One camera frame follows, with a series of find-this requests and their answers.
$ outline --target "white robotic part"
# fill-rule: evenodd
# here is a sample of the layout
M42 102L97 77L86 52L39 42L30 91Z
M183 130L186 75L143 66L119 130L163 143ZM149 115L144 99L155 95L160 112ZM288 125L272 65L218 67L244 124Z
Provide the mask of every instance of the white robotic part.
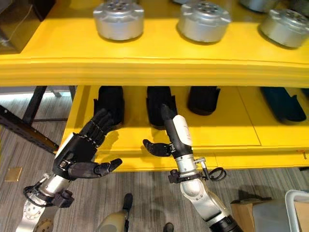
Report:
M176 115L173 118L173 122L175 124L175 128L180 141L183 144L192 146L191 135L185 118L181 115Z
M260 24L270 39L286 47L300 47L309 36L309 20L292 10L271 10Z
M143 33L144 10L132 1L110 0L93 11L98 33L109 40L123 41Z
M212 43L222 39L230 22L229 12L219 5L198 1L182 5L177 27L191 40Z
M276 7L279 0L239 0L239 2L250 10L268 13Z

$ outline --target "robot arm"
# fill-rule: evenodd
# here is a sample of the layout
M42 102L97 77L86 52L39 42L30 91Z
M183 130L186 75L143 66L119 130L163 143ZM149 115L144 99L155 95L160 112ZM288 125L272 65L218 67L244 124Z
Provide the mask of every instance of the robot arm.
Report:
M234 219L230 216L219 198L208 190L202 175L197 170L200 163L206 180L218 181L226 176L222 168L208 172L205 158L194 159L192 141L187 123L181 115L176 115L166 105L161 109L162 118L171 144L153 144L144 140L146 149L155 156L168 157L172 155L178 170L172 170L169 176L171 183L180 183L181 192L186 197L213 232L242 232Z
M53 172L45 174L34 186L24 188L27 200L16 232L52 232L58 208L68 208L74 201L72 192L67 190L72 181L99 178L121 165L121 159L101 164L92 162L112 124L110 114L102 109L80 133L68 137L56 154Z

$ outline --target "metal cylinder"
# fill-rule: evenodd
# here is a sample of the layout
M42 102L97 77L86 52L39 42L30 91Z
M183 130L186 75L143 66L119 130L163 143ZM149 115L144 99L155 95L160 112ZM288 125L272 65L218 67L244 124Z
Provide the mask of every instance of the metal cylinder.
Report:
M67 189L69 185L70 180L67 180L59 175L53 175L42 183L39 190L44 195L53 197L55 193L62 192Z
M111 0L93 11L98 33L110 40L129 40L143 33L144 10L131 1Z
M196 174L197 166L195 164L193 154L180 156L176 158L176 162L180 172L180 177Z
M225 34L231 17L228 11L207 1L190 2L181 7L178 30L198 42L217 42Z
M267 13L275 8L279 0L239 0L239 2L250 10Z
M292 10L271 10L259 28L273 41L296 48L309 35L309 20Z

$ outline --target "gray carpet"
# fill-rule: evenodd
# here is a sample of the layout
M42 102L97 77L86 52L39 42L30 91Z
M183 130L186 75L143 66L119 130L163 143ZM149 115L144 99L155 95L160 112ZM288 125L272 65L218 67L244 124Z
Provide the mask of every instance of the gray carpet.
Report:
M0 104L22 116L29 98L3 101ZM68 117L70 97L44 97L36 118ZM37 122L34 127L58 144L65 122ZM12 132L1 129L0 160L0 232L14 232L21 217L25 199L22 189L33 185L44 172L50 171L53 156ZM4 182L9 167L22 166L19 182ZM308 171L290 169L255 169L228 171L221 182L209 182L230 209L235 199L272 197L283 199L289 189L309 189ZM122 199L133 193L130 232L161 232L172 222L175 232L206 232L205 223L192 205L182 197L179 185L168 182L168 172L113 173L96 180L77 180L70 186L75 201L61 209L55 218L54 232L93 232L102 219L118 211Z

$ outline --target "black metal frame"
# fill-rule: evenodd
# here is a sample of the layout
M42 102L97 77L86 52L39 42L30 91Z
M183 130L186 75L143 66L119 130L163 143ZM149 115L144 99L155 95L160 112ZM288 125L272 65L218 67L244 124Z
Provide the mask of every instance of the black metal frame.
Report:
M0 105L0 124L24 139L27 139L29 142L53 153L59 149L59 145L31 126L33 121L35 121L34 117L39 109L46 87L47 86L38 86L35 88L23 119L20 119L8 109Z

